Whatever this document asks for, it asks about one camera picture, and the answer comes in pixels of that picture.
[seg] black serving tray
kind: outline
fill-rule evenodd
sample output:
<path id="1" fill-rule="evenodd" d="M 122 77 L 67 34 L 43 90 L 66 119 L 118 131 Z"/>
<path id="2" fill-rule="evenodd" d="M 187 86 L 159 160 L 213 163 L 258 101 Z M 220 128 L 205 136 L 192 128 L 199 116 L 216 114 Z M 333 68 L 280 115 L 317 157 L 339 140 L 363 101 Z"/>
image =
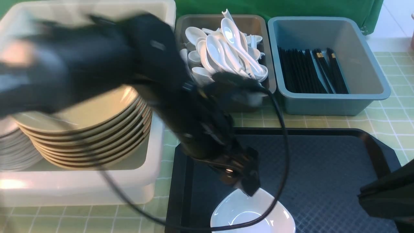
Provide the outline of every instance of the black serving tray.
<path id="1" fill-rule="evenodd" d="M 259 152 L 262 188 L 270 194 L 276 192 L 284 168 L 281 133 L 275 128 L 236 128 L 240 143 Z M 359 129 L 289 129 L 289 138 L 291 168 L 279 201 L 295 219 L 296 233 L 398 232 L 393 221 L 368 216 L 357 197 L 362 186 L 401 167 L 393 149 Z M 212 212 L 234 189 L 180 147 L 166 220 L 209 227 Z"/>

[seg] metal tray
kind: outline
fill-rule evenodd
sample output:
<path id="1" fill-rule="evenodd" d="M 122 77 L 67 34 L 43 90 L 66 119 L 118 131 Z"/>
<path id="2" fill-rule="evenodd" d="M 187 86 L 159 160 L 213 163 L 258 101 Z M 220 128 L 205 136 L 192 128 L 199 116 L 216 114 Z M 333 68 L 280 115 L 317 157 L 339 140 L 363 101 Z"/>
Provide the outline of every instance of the metal tray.
<path id="1" fill-rule="evenodd" d="M 216 30 L 220 28 L 223 15 L 184 15 L 177 20 L 175 35 L 177 43 L 188 43 L 185 36 L 185 29 L 188 27 L 207 28 Z M 258 44 L 258 50 L 265 53 L 265 56 L 259 60 L 259 63 L 265 65 L 269 70 L 269 76 L 262 82 L 263 87 L 269 89 L 272 93 L 276 91 L 276 77 L 274 74 L 272 50 L 270 49 L 269 36 L 267 34 L 266 22 L 258 15 L 232 15 L 237 27 L 248 35 L 259 35 L 263 37 L 262 42 Z M 252 108 L 238 101 L 229 103 L 225 110 L 227 112 L 252 112 L 258 108 Z"/>
<path id="2" fill-rule="evenodd" d="M 259 152 L 262 188 L 271 194 L 284 167 L 281 132 L 236 128 L 242 145 Z M 291 170 L 280 202 L 295 219 L 297 233 L 398 232 L 393 221 L 369 217 L 357 197 L 362 186 L 401 167 L 393 149 L 359 129 L 289 129 L 289 137 Z M 208 227 L 212 212 L 232 191 L 178 146 L 166 220 Z"/>

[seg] white plastic bin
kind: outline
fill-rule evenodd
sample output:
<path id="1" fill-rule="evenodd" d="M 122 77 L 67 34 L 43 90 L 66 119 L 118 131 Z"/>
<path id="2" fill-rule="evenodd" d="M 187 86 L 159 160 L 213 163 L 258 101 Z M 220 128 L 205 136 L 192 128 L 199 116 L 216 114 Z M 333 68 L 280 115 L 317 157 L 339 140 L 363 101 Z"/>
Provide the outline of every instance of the white plastic bin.
<path id="1" fill-rule="evenodd" d="M 0 50 L 16 36 L 36 33 L 30 20 L 33 18 L 70 25 L 89 23 L 79 9 L 110 19 L 147 11 L 172 27 L 176 19 L 173 0 L 106 0 L 80 5 L 77 2 L 23 2 L 13 6 L 0 21 Z M 154 196 L 155 180 L 161 165 L 163 133 L 164 124 L 154 113 L 150 134 L 141 150 L 146 154 L 144 164 L 138 168 L 118 166 L 116 170 L 108 171 L 137 204 L 146 203 Z M 31 171 L 0 173 L 3 207 L 120 204 L 97 171 L 67 171 L 48 163 L 36 166 Z"/>

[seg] robotic arm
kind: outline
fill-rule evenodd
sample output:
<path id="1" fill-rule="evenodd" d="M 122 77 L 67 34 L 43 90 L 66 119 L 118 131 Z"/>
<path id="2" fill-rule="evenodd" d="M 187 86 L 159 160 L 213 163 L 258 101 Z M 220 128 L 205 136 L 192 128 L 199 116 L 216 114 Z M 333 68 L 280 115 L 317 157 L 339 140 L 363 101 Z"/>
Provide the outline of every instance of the robotic arm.
<path id="1" fill-rule="evenodd" d="M 43 34 L 17 40 L 6 50 L 0 117 L 57 112 L 128 84 L 176 134 L 188 156 L 252 196 L 260 187 L 257 153 L 239 145 L 232 118 L 191 80 L 170 26 L 151 14 L 117 23 L 91 20 L 94 25 L 75 29 L 42 24 Z M 216 79 L 216 89 L 259 87 L 236 75 Z"/>

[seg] blue plastic bin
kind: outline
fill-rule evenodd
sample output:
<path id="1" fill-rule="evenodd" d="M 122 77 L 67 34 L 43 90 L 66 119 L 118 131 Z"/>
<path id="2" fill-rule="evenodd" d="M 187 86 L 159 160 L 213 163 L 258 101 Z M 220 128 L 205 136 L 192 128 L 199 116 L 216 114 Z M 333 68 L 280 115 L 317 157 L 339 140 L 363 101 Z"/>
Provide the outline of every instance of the blue plastic bin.
<path id="1" fill-rule="evenodd" d="M 390 96 L 390 86 L 354 21 L 340 17 L 275 17 L 269 20 L 268 27 L 277 93 L 284 100 L 287 113 L 354 116 L 372 101 Z M 288 91 L 284 84 L 278 46 L 299 50 L 333 49 L 349 94 Z"/>

